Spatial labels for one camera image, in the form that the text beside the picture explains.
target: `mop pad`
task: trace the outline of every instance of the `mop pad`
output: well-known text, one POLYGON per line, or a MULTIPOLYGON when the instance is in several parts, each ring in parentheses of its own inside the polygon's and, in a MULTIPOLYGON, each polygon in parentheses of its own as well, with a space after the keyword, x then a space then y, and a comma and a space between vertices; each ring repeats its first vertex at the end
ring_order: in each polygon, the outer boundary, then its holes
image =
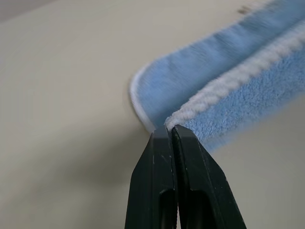
POLYGON ((208 151, 305 91, 305 1, 275 0, 142 68, 134 109, 148 131, 183 125, 208 151))

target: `plastic tool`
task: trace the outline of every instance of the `plastic tool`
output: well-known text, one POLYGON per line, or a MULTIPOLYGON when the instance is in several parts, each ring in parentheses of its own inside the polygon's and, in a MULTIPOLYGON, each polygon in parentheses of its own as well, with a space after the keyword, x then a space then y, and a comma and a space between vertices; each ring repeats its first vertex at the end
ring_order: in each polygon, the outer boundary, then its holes
POLYGON ((182 126, 152 133, 131 178, 125 229, 245 229, 225 175, 182 126))

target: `microfiber cloth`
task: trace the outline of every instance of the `microfiber cloth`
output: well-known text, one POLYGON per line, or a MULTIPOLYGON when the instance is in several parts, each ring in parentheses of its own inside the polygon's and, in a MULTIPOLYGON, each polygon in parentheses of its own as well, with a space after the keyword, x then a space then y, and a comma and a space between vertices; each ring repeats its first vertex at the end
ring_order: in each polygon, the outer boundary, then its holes
POLYGON ((183 125, 208 151, 305 91, 305 0, 275 0, 141 69, 130 86, 148 131, 183 125))

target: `black clip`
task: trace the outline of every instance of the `black clip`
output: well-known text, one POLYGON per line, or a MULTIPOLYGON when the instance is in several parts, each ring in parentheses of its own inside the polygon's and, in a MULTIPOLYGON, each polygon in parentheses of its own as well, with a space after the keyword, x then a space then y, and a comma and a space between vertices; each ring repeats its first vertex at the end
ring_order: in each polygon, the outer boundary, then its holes
POLYGON ((194 133, 157 129, 131 178, 125 229, 246 229, 225 175, 194 133))

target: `microfiber pad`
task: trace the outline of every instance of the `microfiber pad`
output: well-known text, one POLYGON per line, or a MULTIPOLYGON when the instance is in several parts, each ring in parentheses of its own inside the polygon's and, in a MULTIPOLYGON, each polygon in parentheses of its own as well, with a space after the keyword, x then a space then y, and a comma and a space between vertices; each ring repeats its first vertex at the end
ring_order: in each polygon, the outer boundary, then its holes
POLYGON ((207 150, 305 91, 305 1, 275 0, 144 67, 130 88, 149 131, 190 128, 207 150))

